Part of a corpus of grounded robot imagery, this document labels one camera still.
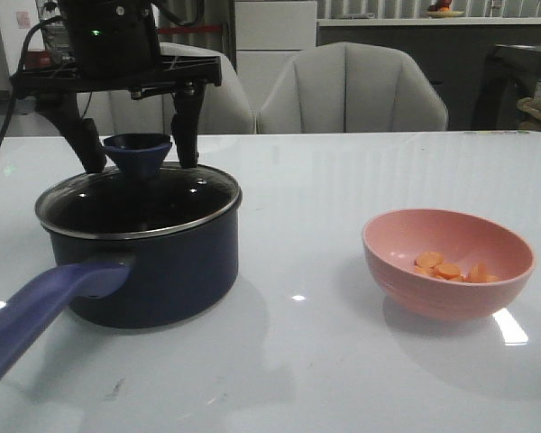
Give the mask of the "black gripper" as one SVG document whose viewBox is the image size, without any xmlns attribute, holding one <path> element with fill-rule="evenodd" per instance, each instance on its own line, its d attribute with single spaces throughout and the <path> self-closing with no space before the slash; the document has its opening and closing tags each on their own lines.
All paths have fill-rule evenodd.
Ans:
<svg viewBox="0 0 541 433">
<path fill-rule="evenodd" d="M 170 122 L 179 164 L 196 168 L 197 130 L 206 84 L 222 83 L 218 56 L 177 58 L 161 53 L 154 11 L 179 27 L 196 23 L 204 12 L 197 2 L 185 21 L 162 1 L 58 1 L 58 15 L 35 24 L 26 34 L 16 72 L 10 77 L 18 99 L 36 97 L 36 112 L 67 141 L 86 173 L 99 173 L 106 156 L 91 118 L 78 111 L 76 93 L 128 90 L 134 98 L 171 93 Z M 71 59 L 55 66 L 27 69 L 33 35 L 59 23 L 69 39 Z"/>
</svg>

